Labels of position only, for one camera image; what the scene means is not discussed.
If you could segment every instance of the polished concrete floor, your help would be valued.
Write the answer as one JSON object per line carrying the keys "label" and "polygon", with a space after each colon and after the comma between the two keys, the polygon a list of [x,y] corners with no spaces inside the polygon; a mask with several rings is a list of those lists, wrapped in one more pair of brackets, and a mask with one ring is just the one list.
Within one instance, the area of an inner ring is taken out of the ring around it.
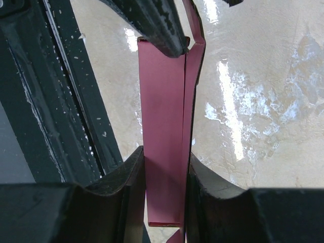
{"label": "polished concrete floor", "polygon": [[[142,144],[136,39],[98,0],[71,0],[120,151]],[[324,2],[195,1],[207,41],[192,151],[241,187],[324,187]],[[181,1],[185,34],[191,36]],[[152,242],[169,231],[150,230]]]}

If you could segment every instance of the pink metal bracket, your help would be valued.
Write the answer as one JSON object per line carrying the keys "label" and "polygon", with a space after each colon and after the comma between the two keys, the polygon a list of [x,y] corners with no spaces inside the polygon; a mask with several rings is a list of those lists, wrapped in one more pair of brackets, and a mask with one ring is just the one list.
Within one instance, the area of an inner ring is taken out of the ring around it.
{"label": "pink metal bracket", "polygon": [[191,152],[195,88],[206,48],[192,0],[183,0],[195,44],[168,58],[138,41],[146,196],[150,226],[182,228],[168,242],[184,242],[186,177]]}

